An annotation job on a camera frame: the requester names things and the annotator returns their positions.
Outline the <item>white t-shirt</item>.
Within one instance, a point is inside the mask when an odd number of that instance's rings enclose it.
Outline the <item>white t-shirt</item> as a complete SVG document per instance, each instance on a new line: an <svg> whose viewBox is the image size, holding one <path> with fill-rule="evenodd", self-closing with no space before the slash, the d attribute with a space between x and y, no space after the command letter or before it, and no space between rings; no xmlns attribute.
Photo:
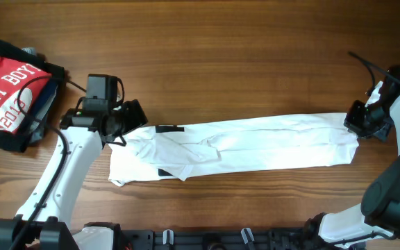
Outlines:
<svg viewBox="0 0 400 250"><path fill-rule="evenodd" d="M356 134L343 112L295 114L139 128L112 145L109 179L117 186L235 172L351 163Z"/></svg>

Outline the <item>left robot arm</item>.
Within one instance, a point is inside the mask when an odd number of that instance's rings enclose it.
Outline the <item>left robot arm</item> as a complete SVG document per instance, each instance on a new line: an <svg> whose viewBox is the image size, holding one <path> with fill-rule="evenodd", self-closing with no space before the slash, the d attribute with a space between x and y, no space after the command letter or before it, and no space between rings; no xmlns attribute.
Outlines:
<svg viewBox="0 0 400 250"><path fill-rule="evenodd" d="M33 193L12 219L0 219L0 249L125 249L119 224L95 222L72 234L76 198L106 144L126 146L124 135L145 125L138 100L125 101L120 78L90 74L86 95L53 129L55 151Z"/></svg>

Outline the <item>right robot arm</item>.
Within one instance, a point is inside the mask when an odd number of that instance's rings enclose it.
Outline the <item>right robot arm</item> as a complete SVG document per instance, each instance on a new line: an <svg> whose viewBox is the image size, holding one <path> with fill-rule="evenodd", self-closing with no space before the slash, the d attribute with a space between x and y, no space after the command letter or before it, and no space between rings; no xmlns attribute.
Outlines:
<svg viewBox="0 0 400 250"><path fill-rule="evenodd" d="M357 206L309 219L299 249L362 249L369 240L400 240L400 65L384 71L385 79L369 92L375 102L355 101L344 125L361 138L397 136L398 157L366 189Z"/></svg>

